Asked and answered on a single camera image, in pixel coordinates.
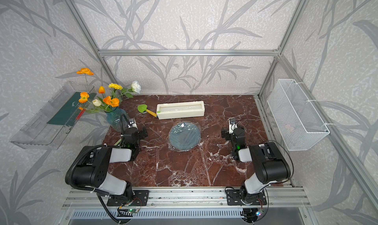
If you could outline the white plastic wrap dispenser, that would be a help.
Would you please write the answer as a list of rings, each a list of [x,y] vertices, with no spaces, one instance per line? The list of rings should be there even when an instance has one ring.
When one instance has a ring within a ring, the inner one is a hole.
[[[203,101],[166,103],[157,105],[157,117],[160,120],[204,116]]]

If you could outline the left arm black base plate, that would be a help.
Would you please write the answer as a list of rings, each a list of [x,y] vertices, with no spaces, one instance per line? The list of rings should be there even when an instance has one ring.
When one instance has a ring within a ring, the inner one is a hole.
[[[107,206],[146,206],[149,192],[149,190],[133,190],[125,192],[123,195],[111,195]]]

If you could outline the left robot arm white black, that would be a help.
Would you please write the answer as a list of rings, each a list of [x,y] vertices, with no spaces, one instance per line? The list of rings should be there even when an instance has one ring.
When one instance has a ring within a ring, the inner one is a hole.
[[[83,147],[66,173],[66,184],[78,190],[94,191],[101,196],[132,200],[134,192],[131,184],[108,173],[108,167],[112,163],[134,161],[139,154],[140,141],[147,136],[146,127],[142,130],[129,127],[122,131],[120,145]]]

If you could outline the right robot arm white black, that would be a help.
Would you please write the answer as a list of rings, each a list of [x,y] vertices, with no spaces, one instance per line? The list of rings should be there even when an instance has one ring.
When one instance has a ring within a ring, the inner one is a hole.
[[[244,128],[231,126],[228,130],[221,129],[221,137],[231,143],[234,160],[253,163],[255,173],[240,188],[244,198],[261,193],[269,185],[290,180],[294,173],[273,141],[247,146]]]

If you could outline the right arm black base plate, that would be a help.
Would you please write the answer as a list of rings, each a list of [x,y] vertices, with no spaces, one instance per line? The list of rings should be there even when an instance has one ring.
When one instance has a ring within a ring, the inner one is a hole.
[[[267,205],[264,192],[248,194],[244,189],[225,188],[227,205],[256,205],[263,207]]]

